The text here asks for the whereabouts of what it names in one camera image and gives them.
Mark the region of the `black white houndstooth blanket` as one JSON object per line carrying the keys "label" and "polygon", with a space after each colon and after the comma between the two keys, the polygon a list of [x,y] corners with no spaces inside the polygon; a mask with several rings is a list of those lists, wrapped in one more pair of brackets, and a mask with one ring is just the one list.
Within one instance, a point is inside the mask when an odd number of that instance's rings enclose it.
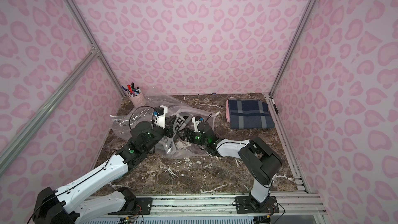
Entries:
{"label": "black white houndstooth blanket", "polygon": [[173,131],[174,132],[181,131],[188,125],[188,123],[191,121],[191,119],[192,119],[191,115],[182,116],[182,115],[177,114],[176,119],[173,123]]}

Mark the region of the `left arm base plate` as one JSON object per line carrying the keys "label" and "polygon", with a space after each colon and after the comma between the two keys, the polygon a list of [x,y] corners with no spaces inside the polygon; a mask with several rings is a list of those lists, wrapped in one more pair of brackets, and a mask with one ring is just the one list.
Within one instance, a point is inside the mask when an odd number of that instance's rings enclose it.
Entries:
{"label": "left arm base plate", "polygon": [[125,204],[117,212],[108,215],[149,215],[152,208],[153,198],[138,198],[129,188],[122,187],[117,190],[123,195]]}

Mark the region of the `dark blue striped blanket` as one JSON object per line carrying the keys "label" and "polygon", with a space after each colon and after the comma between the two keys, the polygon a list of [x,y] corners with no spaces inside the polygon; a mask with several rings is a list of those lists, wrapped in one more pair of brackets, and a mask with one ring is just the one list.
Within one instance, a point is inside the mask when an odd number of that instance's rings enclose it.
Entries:
{"label": "dark blue striped blanket", "polygon": [[272,129],[274,120],[268,110],[268,104],[259,100],[229,99],[230,128]]}

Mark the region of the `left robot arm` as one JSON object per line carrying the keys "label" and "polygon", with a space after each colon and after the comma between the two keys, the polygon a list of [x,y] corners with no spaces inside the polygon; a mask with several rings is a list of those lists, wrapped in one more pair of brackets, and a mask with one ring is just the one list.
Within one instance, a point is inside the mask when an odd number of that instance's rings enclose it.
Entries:
{"label": "left robot arm", "polygon": [[154,114],[151,121],[139,122],[130,128],[127,144],[106,162],[56,190],[42,190],[30,219],[36,224],[84,224],[122,209],[134,209],[135,195],[126,187],[98,199],[88,197],[137,167],[163,138],[173,139],[184,121],[179,115]]}

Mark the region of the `clear plastic vacuum bag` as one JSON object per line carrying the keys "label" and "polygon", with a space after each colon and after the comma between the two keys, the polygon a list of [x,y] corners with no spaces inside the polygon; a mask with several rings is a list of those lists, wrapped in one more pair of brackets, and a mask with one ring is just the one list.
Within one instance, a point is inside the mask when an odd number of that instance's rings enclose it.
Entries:
{"label": "clear plastic vacuum bag", "polygon": [[119,139],[127,141],[131,135],[130,130],[139,122],[150,121],[155,117],[152,114],[151,107],[164,105],[168,107],[167,118],[177,116],[183,118],[183,123],[178,124],[178,131],[172,131],[173,138],[167,135],[155,147],[155,151],[162,156],[180,159],[194,156],[204,156],[206,151],[202,151],[194,144],[183,141],[180,137],[184,130],[194,129],[192,119],[200,115],[205,120],[208,116],[209,124],[213,127],[219,111],[225,110],[225,106],[219,106],[217,102],[221,100],[219,95],[150,95],[144,97],[148,107],[134,112],[132,103],[123,102],[118,115],[111,115],[113,122],[112,131]]}

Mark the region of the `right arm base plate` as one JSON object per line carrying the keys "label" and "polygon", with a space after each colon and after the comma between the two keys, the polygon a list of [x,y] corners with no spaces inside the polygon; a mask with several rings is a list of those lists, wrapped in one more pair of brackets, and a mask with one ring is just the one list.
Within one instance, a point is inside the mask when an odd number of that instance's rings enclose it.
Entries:
{"label": "right arm base plate", "polygon": [[269,214],[279,213],[279,206],[274,196],[269,196],[264,202],[257,202],[252,196],[236,197],[232,203],[238,214]]}

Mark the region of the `pink fluffy blanket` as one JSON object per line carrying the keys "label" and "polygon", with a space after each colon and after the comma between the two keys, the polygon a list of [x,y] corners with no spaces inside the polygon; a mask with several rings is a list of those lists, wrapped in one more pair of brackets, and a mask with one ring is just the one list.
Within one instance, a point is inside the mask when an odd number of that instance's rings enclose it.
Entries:
{"label": "pink fluffy blanket", "polygon": [[230,123],[229,100],[226,100],[226,121]]}

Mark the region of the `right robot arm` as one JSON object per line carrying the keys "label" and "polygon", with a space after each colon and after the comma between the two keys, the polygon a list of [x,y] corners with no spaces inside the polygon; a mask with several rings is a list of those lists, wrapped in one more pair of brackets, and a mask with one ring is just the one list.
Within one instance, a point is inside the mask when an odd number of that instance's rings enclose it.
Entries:
{"label": "right robot arm", "polygon": [[261,138],[232,141],[218,137],[211,126],[202,122],[196,130],[186,128],[180,138],[196,144],[212,156],[240,159],[254,178],[249,196],[237,197],[237,211],[252,213],[265,212],[268,206],[274,207],[276,201],[270,196],[274,176],[282,167],[281,157]]}

